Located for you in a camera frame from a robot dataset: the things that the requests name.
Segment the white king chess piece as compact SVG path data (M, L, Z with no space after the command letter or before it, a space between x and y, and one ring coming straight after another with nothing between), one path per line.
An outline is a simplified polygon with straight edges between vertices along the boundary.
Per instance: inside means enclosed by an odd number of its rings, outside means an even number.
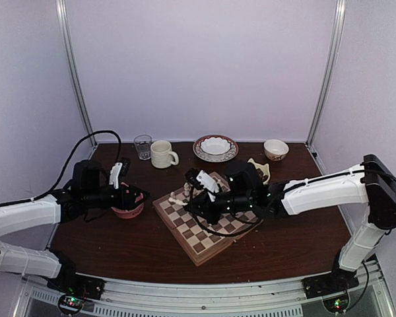
M183 186L183 194L185 197L189 197L191 194L191 186L187 182Z

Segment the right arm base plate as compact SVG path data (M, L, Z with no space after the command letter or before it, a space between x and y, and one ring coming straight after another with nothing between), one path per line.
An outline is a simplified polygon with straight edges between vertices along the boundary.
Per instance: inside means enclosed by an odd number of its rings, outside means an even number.
M324 297L359 286L355 272L330 272L302 280L307 299Z

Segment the white bishop chess piece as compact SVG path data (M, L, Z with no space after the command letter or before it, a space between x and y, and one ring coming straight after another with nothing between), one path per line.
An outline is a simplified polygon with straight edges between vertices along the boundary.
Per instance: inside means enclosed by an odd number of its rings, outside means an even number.
M175 205L179 205L179 206L187 205L186 202L184 202L184 201L182 201L182 200L180 200L178 198L175 198L175 197L169 197L168 201L174 203Z

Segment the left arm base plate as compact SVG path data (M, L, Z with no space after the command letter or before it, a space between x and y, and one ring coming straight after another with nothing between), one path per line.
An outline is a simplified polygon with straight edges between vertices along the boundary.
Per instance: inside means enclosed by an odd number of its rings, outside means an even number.
M45 277L45 280L50 289L81 299L100 300L105 286L103 279L78 273L59 274L53 279Z

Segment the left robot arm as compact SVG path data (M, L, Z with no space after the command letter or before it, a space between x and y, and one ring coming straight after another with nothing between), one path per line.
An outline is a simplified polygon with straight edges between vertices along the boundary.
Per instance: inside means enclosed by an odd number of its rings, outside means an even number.
M91 209L139 211L150 194L120 180L129 165L128 158L116 162L107 183L101 184L102 165L82 160L75 164L73 177L63 188L30 199L0 203L0 237L42 225L68 223L86 217ZM2 241L0 272L40 276L67 293L76 293L82 286L76 265L61 252L33 250Z

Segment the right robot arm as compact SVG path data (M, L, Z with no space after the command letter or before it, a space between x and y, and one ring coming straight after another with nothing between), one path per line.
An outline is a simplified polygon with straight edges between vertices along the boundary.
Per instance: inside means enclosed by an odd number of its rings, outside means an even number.
M350 286L356 270L381 238L396 228L396 177L375 155L366 155L361 164L336 174L305 180L264 184L262 175L250 162L234 161L226 167L229 191L204 170L190 169L185 177L199 195L191 195L186 205L194 219L209 224L219 222L222 214L251 211L263 219L299 215L305 211L366 203L368 211L361 227L338 251L330 273L304 281L310 291L340 291Z

